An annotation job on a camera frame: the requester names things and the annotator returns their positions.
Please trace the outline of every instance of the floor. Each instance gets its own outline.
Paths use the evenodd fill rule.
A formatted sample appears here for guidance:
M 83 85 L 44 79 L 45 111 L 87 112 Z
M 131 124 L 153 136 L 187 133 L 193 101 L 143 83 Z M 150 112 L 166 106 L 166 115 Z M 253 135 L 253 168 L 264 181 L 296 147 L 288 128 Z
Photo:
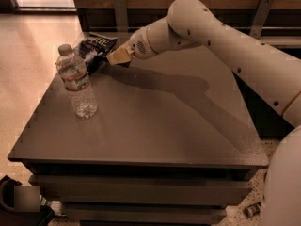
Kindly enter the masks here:
M 19 134 L 52 81 L 56 69 L 57 47 L 74 44 L 81 33 L 73 15 L 1 15 L 0 14 L 0 178 L 5 175 L 28 185 L 30 172 L 21 163 L 7 160 Z M 262 146 L 270 156 L 279 141 L 263 139 Z M 253 191 L 238 206 L 227 208 L 227 217 L 219 226 L 257 225 L 258 216 L 246 218 L 243 209 L 259 202 L 263 176 L 260 170 L 250 181 Z M 67 218 L 56 218 L 49 225 L 79 225 Z

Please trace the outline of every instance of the gray tabletop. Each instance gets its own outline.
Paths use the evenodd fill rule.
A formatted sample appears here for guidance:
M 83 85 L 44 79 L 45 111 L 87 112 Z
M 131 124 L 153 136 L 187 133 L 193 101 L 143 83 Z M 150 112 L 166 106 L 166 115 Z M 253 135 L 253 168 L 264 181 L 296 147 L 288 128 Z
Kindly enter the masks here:
M 8 158 L 169 166 L 266 166 L 232 72 L 205 47 L 92 76 L 99 110 L 77 119 L 55 77 Z

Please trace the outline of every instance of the speckled floor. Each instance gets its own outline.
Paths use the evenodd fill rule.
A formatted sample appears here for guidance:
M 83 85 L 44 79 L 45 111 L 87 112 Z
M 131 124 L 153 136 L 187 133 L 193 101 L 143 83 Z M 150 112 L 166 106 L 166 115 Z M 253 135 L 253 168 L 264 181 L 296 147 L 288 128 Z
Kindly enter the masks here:
M 19 134 L 55 75 L 57 47 L 74 44 L 81 33 L 76 16 L 34 16 L 0 14 L 0 178 L 4 175 L 28 185 L 30 172 L 21 163 L 7 160 Z M 279 141 L 263 139 L 270 156 Z M 254 190 L 239 206 L 229 206 L 220 226 L 254 226 L 258 216 L 246 218 L 243 209 L 261 200 L 263 176 L 260 170 L 250 181 Z M 79 225 L 56 218 L 50 225 Z

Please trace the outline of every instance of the water bottle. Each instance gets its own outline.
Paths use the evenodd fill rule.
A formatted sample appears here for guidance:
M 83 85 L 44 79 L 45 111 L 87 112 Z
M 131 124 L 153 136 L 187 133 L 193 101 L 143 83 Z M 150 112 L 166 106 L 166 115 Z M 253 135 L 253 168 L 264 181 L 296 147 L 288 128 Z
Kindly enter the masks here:
M 56 68 L 68 92 L 73 110 L 80 119 L 88 119 L 97 111 L 97 103 L 86 64 L 68 44 L 59 46 L 58 52 L 60 56 Z

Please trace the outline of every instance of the table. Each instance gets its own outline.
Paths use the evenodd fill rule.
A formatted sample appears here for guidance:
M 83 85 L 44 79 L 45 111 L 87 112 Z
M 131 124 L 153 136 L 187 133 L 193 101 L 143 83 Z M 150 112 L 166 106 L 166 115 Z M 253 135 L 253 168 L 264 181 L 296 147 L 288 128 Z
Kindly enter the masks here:
M 108 66 L 91 81 L 94 117 L 74 116 L 56 76 L 8 156 L 69 218 L 214 224 L 268 165 L 232 72 L 204 46 Z

